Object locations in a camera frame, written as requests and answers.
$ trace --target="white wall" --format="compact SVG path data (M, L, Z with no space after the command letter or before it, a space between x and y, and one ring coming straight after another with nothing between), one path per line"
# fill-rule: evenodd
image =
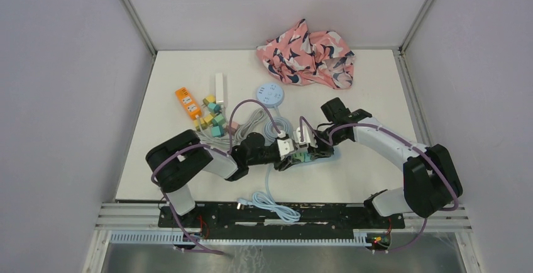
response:
M150 71L119 0L0 0L0 272L79 272Z
M407 60L486 272L531 272L533 0L436 0Z
M401 44L424 0L131 0L159 50L250 49L307 18L353 47Z

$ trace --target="orange power strip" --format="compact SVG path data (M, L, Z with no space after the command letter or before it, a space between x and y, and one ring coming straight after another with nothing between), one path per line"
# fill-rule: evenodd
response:
M202 110L200 109L200 106L191 94L189 94L188 90L184 87L176 91L176 97L178 97L178 100L184 107L187 114L189 114L189 117L193 120L196 120L196 116L202 117Z

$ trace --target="blue round power strip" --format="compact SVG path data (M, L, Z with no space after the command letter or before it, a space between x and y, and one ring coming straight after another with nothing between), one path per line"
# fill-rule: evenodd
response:
M283 89L274 82L260 86L257 89L257 101L268 108L275 108L283 102Z

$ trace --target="pink cloth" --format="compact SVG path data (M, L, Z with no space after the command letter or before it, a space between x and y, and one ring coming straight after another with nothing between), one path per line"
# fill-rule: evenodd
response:
M309 33L304 19L258 47L256 55L269 74L283 83L316 82L333 89L349 89L353 83L355 54L346 42L333 31Z

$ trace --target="robotic arm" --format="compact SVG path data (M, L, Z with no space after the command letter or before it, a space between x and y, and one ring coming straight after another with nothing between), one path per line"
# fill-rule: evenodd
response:
M285 170L300 162L295 156L297 154L305 152L311 159L330 157L334 153L333 146L351 140L372 148L404 174L403 188L378 192L364 202L364 206L375 215L387 217L395 213L414 212L427 218L453 200L443 181L415 149L436 165L457 196L462 195L463 188L450 154L443 146L427 147L420 143L406 146L407 139L382 129L381 123L362 109L351 112L339 98L328 101L321 109L332 124L324 131L304 125L294 131L294 140L282 132L269 146L265 146L263 135L250 133L232 148L231 154L218 152L208 145L191 149L160 169L157 174L159 185L176 212L184 215L195 207L187 182L202 170L227 181L236 181L248 174L251 165L272 163L275 169ZM176 152L198 144L200 140L196 134L187 130L150 150L146 161L155 171Z

